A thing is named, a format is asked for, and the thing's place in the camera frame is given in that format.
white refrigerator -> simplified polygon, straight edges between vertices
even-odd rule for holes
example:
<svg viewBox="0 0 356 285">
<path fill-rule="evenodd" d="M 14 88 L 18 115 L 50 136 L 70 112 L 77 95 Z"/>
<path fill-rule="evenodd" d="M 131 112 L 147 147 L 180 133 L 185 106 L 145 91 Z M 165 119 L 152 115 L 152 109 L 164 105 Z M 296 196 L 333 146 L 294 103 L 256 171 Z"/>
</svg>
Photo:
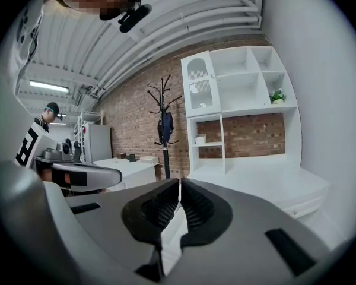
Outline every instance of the white refrigerator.
<svg viewBox="0 0 356 285">
<path fill-rule="evenodd" d="M 112 158 L 109 126 L 86 124 L 83 140 L 86 163 Z"/>
</svg>

ceiling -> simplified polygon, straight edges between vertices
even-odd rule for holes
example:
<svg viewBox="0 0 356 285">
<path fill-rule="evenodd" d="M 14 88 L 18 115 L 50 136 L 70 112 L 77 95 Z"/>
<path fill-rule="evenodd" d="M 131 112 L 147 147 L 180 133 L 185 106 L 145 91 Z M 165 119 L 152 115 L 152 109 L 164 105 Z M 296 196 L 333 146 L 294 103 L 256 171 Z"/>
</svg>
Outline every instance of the ceiling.
<svg viewBox="0 0 356 285">
<path fill-rule="evenodd" d="M 57 102 L 63 122 L 75 123 L 82 110 L 157 58 L 198 41 L 259 29 L 262 0 L 142 0 L 152 12 L 129 33 L 118 18 L 65 11 L 47 5 L 33 63 L 21 80 L 18 97 L 33 115 Z M 69 93 L 31 87 L 40 81 Z"/>
</svg>

green plant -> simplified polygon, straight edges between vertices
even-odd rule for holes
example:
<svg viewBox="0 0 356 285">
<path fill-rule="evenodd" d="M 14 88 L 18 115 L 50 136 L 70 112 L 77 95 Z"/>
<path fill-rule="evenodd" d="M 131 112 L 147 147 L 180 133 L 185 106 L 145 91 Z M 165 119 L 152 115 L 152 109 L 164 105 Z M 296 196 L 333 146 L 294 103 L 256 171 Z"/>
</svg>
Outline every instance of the green plant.
<svg viewBox="0 0 356 285">
<path fill-rule="evenodd" d="M 278 90 L 275 90 L 273 93 L 269 94 L 270 98 L 271 98 L 271 102 L 273 102 L 274 100 L 277 99 L 283 99 L 285 100 L 286 95 L 282 92 L 282 89 L 279 88 Z"/>
</svg>

white shelving rack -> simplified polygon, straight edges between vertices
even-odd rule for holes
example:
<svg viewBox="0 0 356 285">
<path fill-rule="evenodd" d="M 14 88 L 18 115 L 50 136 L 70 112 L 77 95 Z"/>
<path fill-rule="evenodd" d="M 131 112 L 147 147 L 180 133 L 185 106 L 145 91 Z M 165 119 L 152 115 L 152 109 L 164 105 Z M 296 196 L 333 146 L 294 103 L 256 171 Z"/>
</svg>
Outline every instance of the white shelving rack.
<svg viewBox="0 0 356 285">
<path fill-rule="evenodd" d="M 293 217 L 317 210 L 329 184 L 302 169 L 301 122 L 285 66 L 272 46 L 243 46 L 203 52 L 181 60 L 189 136 L 189 178 L 262 197 Z M 283 104 L 269 92 L 282 88 Z M 285 154 L 226 158 L 223 119 L 282 113 Z M 198 122 L 219 121 L 221 142 L 196 145 Z M 221 159 L 199 158 L 200 147 L 221 147 Z"/>
<path fill-rule="evenodd" d="M 83 109 L 81 114 L 78 116 L 78 120 L 74 125 L 74 142 L 78 142 L 81 144 L 82 152 L 81 152 L 81 161 L 82 163 L 86 162 L 85 159 L 85 150 L 84 150 L 84 128 L 87 123 L 93 124 L 100 120 L 100 124 L 103 124 L 103 110 L 100 113 L 96 112 L 84 112 Z"/>
</svg>

black coat rack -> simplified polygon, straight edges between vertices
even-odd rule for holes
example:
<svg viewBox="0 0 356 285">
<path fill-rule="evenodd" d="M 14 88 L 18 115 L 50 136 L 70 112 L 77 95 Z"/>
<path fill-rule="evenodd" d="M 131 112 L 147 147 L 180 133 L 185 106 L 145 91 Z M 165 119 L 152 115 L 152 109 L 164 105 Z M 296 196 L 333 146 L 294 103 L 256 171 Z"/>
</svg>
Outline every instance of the black coat rack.
<svg viewBox="0 0 356 285">
<path fill-rule="evenodd" d="M 150 92 L 150 90 L 148 90 L 148 94 L 154 98 L 154 100 L 157 102 L 157 105 L 158 105 L 158 108 L 159 108 L 159 111 L 158 112 L 153 112 L 153 111 L 150 111 L 150 113 L 153 113 L 153 114 L 161 114 L 161 126 L 162 126 L 162 130 L 164 128 L 164 114 L 166 113 L 167 109 L 170 107 L 170 105 L 175 102 L 176 100 L 180 99 L 182 97 L 181 96 L 178 96 L 177 98 L 173 99 L 171 102 L 169 102 L 167 104 L 167 106 L 165 107 L 165 92 L 166 91 L 170 91 L 169 88 L 166 88 L 166 84 L 170 78 L 170 74 L 169 76 L 167 77 L 165 83 L 164 83 L 164 80 L 163 78 L 161 78 L 161 86 L 160 86 L 160 89 L 156 88 L 156 87 L 153 87 L 152 85 L 149 85 L 148 84 L 148 87 L 151 87 L 151 88 L 154 88 L 157 90 L 157 92 L 159 93 L 160 95 L 160 100 L 158 100 L 157 98 L 155 98 L 155 96 L 152 94 L 152 92 Z M 163 145 L 163 153 L 164 153 L 164 166 L 165 166 L 165 176 L 166 178 L 170 178 L 170 166 L 169 166 L 169 152 L 167 150 L 167 144 L 175 144 L 176 142 L 178 143 L 179 140 L 176 140 L 176 141 L 173 141 L 173 142 L 168 142 L 166 140 L 164 140 L 164 137 L 162 136 L 162 142 L 154 142 L 154 144 L 156 145 Z"/>
</svg>

